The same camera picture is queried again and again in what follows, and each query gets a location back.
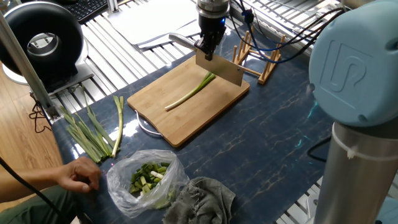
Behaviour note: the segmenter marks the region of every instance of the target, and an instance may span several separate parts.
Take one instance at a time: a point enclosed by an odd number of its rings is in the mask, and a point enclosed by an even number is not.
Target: person's arm
[[[16,173],[38,190],[59,184],[65,190],[82,193],[98,190],[101,177],[100,169],[91,159],[85,157],[60,167],[17,170]],[[89,184],[78,181],[83,179]],[[0,171],[0,203],[17,200],[32,193],[7,171]]]

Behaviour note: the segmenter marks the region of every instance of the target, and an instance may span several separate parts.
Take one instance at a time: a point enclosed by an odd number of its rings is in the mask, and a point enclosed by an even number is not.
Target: wooden floor
[[[62,164],[58,146],[51,131],[35,133],[34,120],[29,119],[34,106],[27,86],[10,81],[0,68],[0,156],[13,169],[35,169]],[[41,130],[48,123],[38,119]],[[25,200],[0,203],[0,212]]]

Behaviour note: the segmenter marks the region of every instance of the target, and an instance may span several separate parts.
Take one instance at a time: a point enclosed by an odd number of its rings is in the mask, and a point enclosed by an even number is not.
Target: person
[[[80,157],[67,165],[48,169],[16,170],[16,173],[49,198],[64,214],[59,217],[39,196],[0,213],[1,224],[71,223],[78,209],[72,192],[98,190],[101,171],[89,158]],[[0,203],[33,194],[7,171],[0,171]]]

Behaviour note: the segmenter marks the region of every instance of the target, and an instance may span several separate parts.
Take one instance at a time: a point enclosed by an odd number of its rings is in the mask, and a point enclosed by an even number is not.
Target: person's hand
[[[67,165],[60,166],[55,181],[65,190],[87,193],[98,190],[101,171],[89,158],[80,157]]]

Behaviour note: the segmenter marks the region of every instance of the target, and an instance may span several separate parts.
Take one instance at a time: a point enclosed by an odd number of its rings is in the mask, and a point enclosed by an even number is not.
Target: metal pole
[[[114,12],[119,12],[118,0],[107,0],[108,2],[108,14],[112,14]]]
[[[398,139],[335,123],[314,224],[374,224],[397,169]]]
[[[19,71],[22,73],[30,88],[32,89],[35,97],[44,107],[46,112],[51,118],[59,117],[57,110],[51,101],[49,94],[44,88],[43,83],[30,64],[29,59],[26,57],[21,45],[19,45],[17,38],[12,32],[3,14],[0,12],[0,41],[3,43],[13,61],[17,65]]]

